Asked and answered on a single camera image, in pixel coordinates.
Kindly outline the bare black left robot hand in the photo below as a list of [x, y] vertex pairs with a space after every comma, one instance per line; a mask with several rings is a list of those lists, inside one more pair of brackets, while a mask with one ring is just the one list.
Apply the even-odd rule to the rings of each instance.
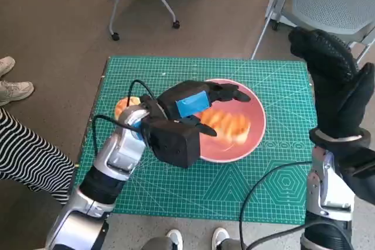
[[215, 101], [249, 102], [250, 97], [232, 83], [187, 80], [169, 88], [156, 100], [167, 119], [195, 126], [205, 135], [216, 136], [216, 131], [201, 124], [195, 115], [209, 109]]

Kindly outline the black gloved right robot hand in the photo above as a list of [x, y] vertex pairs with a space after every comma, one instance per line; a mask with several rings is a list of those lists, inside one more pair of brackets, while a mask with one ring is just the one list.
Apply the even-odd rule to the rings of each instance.
[[288, 39], [291, 53], [305, 60], [313, 80], [317, 128], [335, 139], [358, 136], [374, 93], [374, 64], [359, 68], [342, 40], [319, 29], [296, 27]]

